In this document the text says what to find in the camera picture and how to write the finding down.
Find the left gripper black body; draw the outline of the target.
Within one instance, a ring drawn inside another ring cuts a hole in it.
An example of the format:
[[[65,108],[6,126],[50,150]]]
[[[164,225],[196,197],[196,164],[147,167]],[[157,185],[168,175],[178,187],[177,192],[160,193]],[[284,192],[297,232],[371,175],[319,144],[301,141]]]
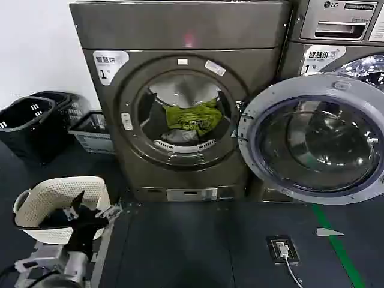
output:
[[[98,230],[109,224],[106,218],[93,218],[90,220],[74,219],[70,222],[73,232],[66,244],[68,252],[81,252],[91,259],[93,255],[93,240]]]

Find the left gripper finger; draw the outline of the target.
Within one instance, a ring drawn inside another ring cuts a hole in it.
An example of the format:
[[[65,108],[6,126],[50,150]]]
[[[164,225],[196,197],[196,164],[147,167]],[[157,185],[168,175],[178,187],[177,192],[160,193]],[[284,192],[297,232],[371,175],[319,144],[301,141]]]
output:
[[[72,200],[71,205],[69,207],[63,209],[63,212],[69,222],[78,218],[83,218],[85,216],[85,211],[82,207],[82,200],[84,194],[85,191],[82,191]]]
[[[111,224],[114,222],[122,213],[121,205],[111,205],[105,210],[95,209],[95,214],[91,221],[92,224]]]

